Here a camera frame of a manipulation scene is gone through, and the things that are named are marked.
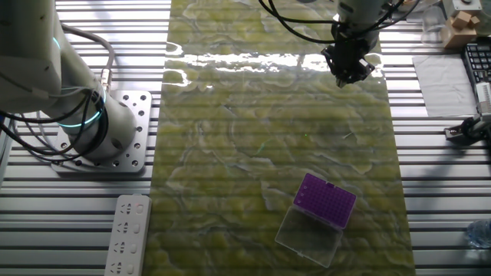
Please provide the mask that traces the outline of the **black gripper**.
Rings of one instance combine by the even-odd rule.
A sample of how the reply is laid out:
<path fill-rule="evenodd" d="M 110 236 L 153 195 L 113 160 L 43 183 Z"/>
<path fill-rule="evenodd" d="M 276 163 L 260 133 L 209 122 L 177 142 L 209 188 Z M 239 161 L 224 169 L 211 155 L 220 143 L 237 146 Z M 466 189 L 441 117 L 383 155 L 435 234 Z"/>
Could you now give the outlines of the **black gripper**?
<path fill-rule="evenodd" d="M 330 43 L 321 53 L 324 55 L 330 72 L 335 76 L 338 87 L 364 81 L 375 69 L 375 66 L 365 59 L 371 50 L 371 39 L 355 38 L 337 40 Z"/>

